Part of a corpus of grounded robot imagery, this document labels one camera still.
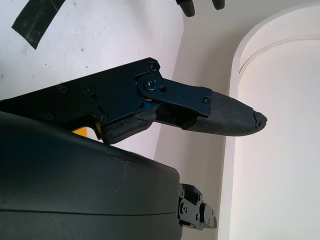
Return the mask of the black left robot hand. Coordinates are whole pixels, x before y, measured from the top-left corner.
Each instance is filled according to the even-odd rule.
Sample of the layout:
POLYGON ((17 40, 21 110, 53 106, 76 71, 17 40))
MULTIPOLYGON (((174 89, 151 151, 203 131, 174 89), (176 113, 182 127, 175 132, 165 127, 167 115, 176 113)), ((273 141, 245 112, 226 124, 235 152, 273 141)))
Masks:
MULTIPOLYGON (((176 0, 176 3, 180 6, 186 17, 190 18, 195 15, 193 0, 176 0)), ((212 0, 212 4, 216 10, 222 10, 225 8, 225 0, 212 0)))

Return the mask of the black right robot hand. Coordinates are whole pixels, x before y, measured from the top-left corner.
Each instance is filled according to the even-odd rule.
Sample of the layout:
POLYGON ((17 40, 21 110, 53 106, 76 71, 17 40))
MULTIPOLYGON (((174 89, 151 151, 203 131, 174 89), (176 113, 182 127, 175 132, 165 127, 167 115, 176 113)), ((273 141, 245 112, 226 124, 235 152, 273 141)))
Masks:
POLYGON ((179 240, 215 229, 176 169, 115 147, 157 122, 241 137, 267 118, 206 87, 163 78, 145 58, 0 102, 3 240, 179 240))

